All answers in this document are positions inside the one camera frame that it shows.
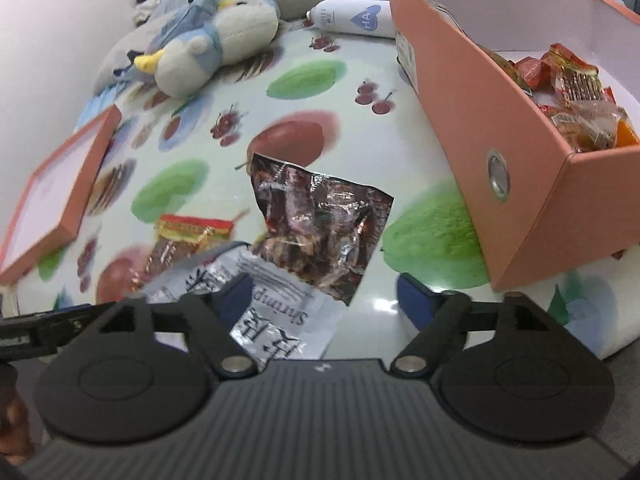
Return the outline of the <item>silver shrimp snack bag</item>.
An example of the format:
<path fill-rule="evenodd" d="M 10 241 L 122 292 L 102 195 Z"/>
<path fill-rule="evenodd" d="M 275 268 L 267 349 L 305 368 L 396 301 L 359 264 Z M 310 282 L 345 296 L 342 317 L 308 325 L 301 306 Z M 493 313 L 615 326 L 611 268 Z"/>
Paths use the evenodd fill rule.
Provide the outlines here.
<path fill-rule="evenodd" d="M 240 304 L 230 314 L 230 335 L 258 366 L 321 359 L 346 304 L 253 255 L 247 244 L 224 243 L 185 258 L 152 278 L 142 292 L 159 304 L 191 292 L 219 292 L 241 274 L 248 275 L 250 286 L 241 288 Z"/>

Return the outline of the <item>red-striped brown stick snack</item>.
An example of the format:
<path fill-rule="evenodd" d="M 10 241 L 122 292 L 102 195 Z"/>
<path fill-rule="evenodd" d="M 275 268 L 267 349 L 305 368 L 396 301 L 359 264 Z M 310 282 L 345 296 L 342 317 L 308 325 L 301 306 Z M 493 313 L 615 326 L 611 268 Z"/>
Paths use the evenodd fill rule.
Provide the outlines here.
<path fill-rule="evenodd" d="M 132 280 L 138 292 L 175 263 L 217 247 L 231 238 L 233 220 L 163 214 L 155 222 L 155 244 Z"/>

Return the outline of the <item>dark brown foil snack bag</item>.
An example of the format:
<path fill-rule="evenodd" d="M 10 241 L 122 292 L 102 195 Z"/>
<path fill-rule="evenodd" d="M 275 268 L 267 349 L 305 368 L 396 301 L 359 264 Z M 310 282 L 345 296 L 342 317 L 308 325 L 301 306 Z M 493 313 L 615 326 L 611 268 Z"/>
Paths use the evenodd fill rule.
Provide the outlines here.
<path fill-rule="evenodd" d="M 261 154 L 250 161 L 250 182 L 266 226 L 252 252 L 349 304 L 383 234 L 393 196 Z"/>

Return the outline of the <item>snacks pile in box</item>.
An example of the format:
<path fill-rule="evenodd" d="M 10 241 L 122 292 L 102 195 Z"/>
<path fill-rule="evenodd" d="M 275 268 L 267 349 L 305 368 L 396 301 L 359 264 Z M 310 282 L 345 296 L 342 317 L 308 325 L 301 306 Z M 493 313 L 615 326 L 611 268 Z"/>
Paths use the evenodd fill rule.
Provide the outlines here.
<path fill-rule="evenodd" d="M 627 111 L 605 87 L 597 66 L 562 44 L 552 44 L 539 58 L 514 62 L 487 48 L 487 54 L 535 101 L 541 113 L 576 153 L 628 148 L 639 136 Z"/>

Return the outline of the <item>pink box lid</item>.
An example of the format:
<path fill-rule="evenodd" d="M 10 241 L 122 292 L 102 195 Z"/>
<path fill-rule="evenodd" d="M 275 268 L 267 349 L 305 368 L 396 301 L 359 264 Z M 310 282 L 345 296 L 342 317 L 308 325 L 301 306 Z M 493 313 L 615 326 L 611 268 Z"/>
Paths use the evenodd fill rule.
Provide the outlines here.
<path fill-rule="evenodd" d="M 60 145 L 30 176 L 1 244 L 1 284 L 10 286 L 78 233 L 122 113 L 112 105 Z"/>

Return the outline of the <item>pink storage box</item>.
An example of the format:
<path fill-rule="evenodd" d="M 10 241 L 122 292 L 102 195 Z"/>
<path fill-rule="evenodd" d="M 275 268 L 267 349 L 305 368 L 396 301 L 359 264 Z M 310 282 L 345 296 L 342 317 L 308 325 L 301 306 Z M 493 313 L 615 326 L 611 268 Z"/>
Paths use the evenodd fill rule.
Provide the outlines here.
<path fill-rule="evenodd" d="M 639 18 L 616 0 L 390 0 L 402 66 L 473 220 L 495 290 L 639 239 L 639 150 L 579 154 L 490 58 L 562 44 L 639 115 Z"/>

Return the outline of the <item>fruit print bed sheet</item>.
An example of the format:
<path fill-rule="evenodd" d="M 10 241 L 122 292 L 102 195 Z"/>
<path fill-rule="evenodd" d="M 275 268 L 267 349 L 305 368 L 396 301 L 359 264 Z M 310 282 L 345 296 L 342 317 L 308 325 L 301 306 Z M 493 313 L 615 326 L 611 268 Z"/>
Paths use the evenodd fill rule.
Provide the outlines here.
<path fill-rule="evenodd" d="M 396 296 L 408 273 L 430 289 L 495 301 L 518 290 L 593 354 L 639 336 L 639 240 L 552 278 L 495 290 L 442 144 L 402 66 L 397 40 L 284 25 L 250 60 L 186 99 L 127 84 L 122 113 L 76 240 L 16 285 L 19 314 L 103 304 L 134 291 L 163 214 L 233 220 L 231 242 L 266 232 L 250 182 L 261 154 L 393 196 L 383 234 L 325 359 L 390 361 L 410 337 Z"/>

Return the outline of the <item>white blue plush toy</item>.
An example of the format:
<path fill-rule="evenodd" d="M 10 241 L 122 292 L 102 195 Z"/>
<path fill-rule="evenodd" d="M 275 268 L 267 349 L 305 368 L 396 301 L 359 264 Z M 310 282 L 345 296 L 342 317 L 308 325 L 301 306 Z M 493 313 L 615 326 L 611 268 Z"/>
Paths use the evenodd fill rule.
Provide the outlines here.
<path fill-rule="evenodd" d="M 198 93 L 223 67 L 238 64 L 272 43 L 280 11 L 272 0 L 230 0 L 199 29 L 171 39 L 152 54 L 134 58 L 140 76 L 149 76 L 166 96 Z"/>

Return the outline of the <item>white spray bottle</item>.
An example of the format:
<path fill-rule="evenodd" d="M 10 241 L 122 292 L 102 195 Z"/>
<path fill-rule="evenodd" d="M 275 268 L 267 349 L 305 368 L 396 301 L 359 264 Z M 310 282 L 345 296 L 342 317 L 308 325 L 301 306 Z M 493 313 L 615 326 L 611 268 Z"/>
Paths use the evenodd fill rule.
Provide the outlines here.
<path fill-rule="evenodd" d="M 387 39 L 396 35 L 388 0 L 323 0 L 306 18 L 325 32 Z"/>

